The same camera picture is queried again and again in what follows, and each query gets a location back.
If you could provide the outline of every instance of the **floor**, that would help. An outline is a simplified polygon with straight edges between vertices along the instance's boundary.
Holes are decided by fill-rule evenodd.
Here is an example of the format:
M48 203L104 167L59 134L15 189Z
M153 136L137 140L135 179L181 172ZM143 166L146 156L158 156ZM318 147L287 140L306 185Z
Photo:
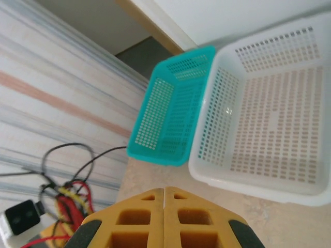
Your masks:
M139 42L116 55L121 61L150 78L154 67L161 61L171 57L172 54L161 46L153 37Z

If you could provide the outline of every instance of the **table surface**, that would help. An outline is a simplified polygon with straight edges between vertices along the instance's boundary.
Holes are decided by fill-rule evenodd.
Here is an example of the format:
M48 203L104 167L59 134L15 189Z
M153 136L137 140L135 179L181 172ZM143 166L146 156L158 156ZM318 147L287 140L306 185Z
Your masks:
M331 247L331 204L281 204L213 188L194 180L187 165L164 167L130 159L117 201L167 186L189 191L241 215L266 248Z

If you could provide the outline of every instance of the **yellow wire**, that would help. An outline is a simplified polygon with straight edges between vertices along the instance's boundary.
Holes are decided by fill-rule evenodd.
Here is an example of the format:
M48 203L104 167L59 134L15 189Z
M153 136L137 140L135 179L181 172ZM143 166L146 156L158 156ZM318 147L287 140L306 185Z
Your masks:
M67 197L70 197L72 200L78 202L80 205L83 206L83 208L86 210L88 214L92 214L93 212L90 210L89 206L81 199L78 197L78 195L70 192L69 190L66 190L65 188L61 187L58 189L58 191L61 194L64 194Z

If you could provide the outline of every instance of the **striped curtain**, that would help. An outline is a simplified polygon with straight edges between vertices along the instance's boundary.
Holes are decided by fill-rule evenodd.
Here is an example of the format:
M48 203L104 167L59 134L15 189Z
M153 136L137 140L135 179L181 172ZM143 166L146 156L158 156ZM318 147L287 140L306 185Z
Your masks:
M40 170L43 154L67 142L96 154L127 145L146 79L33 1L0 0L0 17L0 173ZM47 171L63 183L89 159L83 148L63 148ZM116 201L127 162L125 150L97 160L88 181L96 210ZM0 211L37 200L42 183L0 178Z

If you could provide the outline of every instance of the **white plastic basket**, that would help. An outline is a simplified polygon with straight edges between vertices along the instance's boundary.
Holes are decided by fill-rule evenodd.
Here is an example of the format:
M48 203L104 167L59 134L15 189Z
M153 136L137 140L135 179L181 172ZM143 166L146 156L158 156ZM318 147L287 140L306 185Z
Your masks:
M278 202L331 202L331 14L221 49L189 159L193 178Z

